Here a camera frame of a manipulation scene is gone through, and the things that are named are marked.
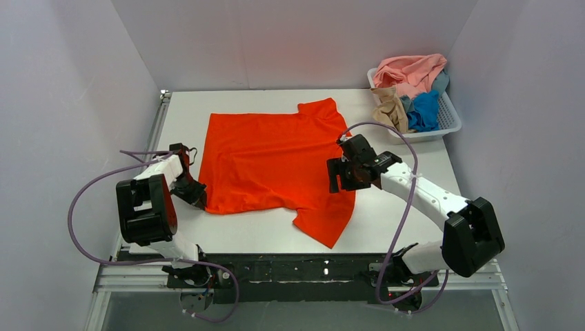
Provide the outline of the orange t shirt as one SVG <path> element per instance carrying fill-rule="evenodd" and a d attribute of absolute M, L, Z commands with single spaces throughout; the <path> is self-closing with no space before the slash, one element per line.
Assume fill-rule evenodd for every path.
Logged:
<path fill-rule="evenodd" d="M 330 192 L 326 165 L 341 156 L 336 140 L 346 127 L 331 98 L 300 103 L 294 114 L 211 114 L 199 171 L 206 211 L 293 210 L 296 228 L 332 248 L 356 199 Z"/>

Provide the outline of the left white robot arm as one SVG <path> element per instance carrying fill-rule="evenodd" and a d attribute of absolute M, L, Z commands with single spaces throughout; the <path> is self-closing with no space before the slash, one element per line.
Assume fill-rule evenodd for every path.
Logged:
<path fill-rule="evenodd" d="M 198 261 L 200 247 L 179 231 L 172 198 L 206 209 L 206 185 L 193 179 L 189 164 L 179 155 L 157 156 L 132 179 L 116 185 L 120 230 L 123 240 L 154 250 L 170 259 L 174 268 Z"/>

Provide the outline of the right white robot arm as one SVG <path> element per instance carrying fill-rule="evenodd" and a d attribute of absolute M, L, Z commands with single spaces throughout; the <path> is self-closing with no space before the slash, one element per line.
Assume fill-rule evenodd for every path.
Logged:
<path fill-rule="evenodd" d="M 401 198 L 442 231 L 435 242 L 414 243 L 390 258 L 389 269 L 411 277 L 436 270 L 452 270 L 470 277 L 505 248 L 495 209 L 482 197 L 470 200 L 453 194 L 421 176 L 398 159 L 376 157 L 360 164 L 346 158 L 326 162 L 330 192 L 355 191 L 375 185 Z"/>

